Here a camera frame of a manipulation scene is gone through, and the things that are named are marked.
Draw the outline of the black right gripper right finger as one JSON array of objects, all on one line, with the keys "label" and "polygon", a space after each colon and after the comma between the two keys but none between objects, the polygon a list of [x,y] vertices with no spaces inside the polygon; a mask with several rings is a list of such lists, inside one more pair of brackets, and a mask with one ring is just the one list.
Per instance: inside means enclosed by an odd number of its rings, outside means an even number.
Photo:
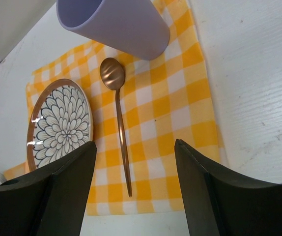
[{"label": "black right gripper right finger", "polygon": [[183,140],[174,150],[190,235],[282,236],[282,184],[235,172]]}]

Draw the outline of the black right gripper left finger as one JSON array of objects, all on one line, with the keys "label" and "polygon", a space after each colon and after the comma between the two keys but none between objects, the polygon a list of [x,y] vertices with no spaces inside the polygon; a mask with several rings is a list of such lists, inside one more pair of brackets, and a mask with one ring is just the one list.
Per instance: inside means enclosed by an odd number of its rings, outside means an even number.
[{"label": "black right gripper left finger", "polygon": [[0,185],[0,236],[78,236],[92,182],[92,141]]}]

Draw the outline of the patterned ceramic plate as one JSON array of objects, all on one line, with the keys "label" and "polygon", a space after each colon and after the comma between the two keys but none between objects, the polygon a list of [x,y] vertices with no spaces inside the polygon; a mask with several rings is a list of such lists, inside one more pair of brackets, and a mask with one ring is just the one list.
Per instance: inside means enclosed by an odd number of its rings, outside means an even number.
[{"label": "patterned ceramic plate", "polygon": [[59,79],[41,93],[27,133],[29,171],[50,164],[93,139],[93,115],[83,89]]}]

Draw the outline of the yellow white checkered cloth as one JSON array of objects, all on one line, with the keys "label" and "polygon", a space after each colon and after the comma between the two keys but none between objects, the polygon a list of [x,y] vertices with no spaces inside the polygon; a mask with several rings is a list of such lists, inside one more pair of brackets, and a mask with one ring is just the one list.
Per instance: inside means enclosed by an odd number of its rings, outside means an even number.
[{"label": "yellow white checkered cloth", "polygon": [[[205,60],[186,0],[153,2],[170,29],[165,52],[138,59],[89,41],[32,73],[26,85],[28,113],[53,81],[68,78],[85,91],[93,111],[97,146],[86,212],[90,216],[182,211],[174,144],[182,139],[220,162],[224,145],[216,125]],[[128,196],[120,151],[114,92],[102,83],[99,67],[113,57],[126,69],[120,103],[132,181]]]}]

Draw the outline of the copper spoon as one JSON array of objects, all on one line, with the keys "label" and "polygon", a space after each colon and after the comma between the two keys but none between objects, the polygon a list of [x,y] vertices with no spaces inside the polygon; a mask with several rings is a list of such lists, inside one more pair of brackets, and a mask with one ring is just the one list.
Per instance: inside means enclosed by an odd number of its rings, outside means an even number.
[{"label": "copper spoon", "polygon": [[132,184],[130,175],[130,166],[128,158],[128,150],[125,136],[125,129],[122,118],[122,110],[120,104],[120,89],[125,83],[125,68],[115,58],[106,58],[100,65],[100,77],[103,84],[110,90],[115,91],[116,115],[119,131],[119,141],[123,160],[123,168],[126,179],[128,196],[132,197]]}]

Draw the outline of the lavender paper cup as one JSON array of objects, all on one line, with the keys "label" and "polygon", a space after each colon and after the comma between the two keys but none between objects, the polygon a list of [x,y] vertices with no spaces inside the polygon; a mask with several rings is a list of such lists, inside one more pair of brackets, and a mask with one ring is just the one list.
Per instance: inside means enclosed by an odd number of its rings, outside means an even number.
[{"label": "lavender paper cup", "polygon": [[169,43],[169,27],[149,0],[57,0],[56,12],[66,30],[143,60]]}]

